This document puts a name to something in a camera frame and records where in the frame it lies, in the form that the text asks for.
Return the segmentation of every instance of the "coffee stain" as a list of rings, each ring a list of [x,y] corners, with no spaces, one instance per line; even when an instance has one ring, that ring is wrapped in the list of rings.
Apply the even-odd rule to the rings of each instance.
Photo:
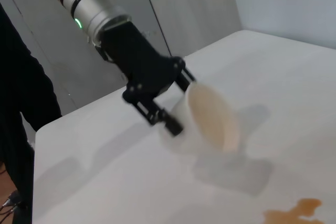
[[[301,217],[312,217],[315,210],[322,205],[318,199],[302,199],[288,212],[269,210],[264,213],[264,224],[324,224],[324,222],[314,219],[306,220]]]

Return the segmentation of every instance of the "white table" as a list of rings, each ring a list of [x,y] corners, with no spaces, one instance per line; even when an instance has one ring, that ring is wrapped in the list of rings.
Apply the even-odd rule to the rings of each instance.
[[[336,50],[241,31],[186,61],[237,111],[236,159],[171,152],[119,90],[37,133],[34,224],[262,224],[303,198],[336,223]]]

